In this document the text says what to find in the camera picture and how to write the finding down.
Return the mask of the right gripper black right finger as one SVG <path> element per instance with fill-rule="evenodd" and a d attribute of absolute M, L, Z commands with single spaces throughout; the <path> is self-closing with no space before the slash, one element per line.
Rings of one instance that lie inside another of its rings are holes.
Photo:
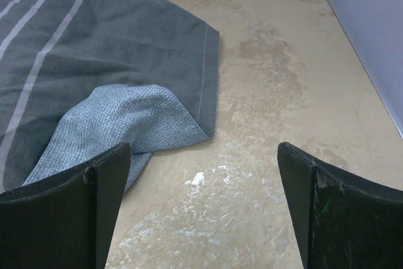
<path fill-rule="evenodd" d="M 278 146 L 304 268 L 402 268 L 402 191 Z"/>

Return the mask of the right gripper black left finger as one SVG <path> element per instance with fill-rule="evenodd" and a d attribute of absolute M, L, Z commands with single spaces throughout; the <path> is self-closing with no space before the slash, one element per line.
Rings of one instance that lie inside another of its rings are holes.
<path fill-rule="evenodd" d="M 1 194 L 1 268 L 104 268 L 130 169 L 118 144 Z"/>

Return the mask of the grey striped pillowcase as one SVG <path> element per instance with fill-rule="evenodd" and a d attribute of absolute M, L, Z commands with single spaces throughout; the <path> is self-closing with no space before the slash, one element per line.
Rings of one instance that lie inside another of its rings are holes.
<path fill-rule="evenodd" d="M 167 88 L 213 136 L 218 59 L 218 31 L 168 0 L 1 0 L 1 190 L 100 86 Z"/>

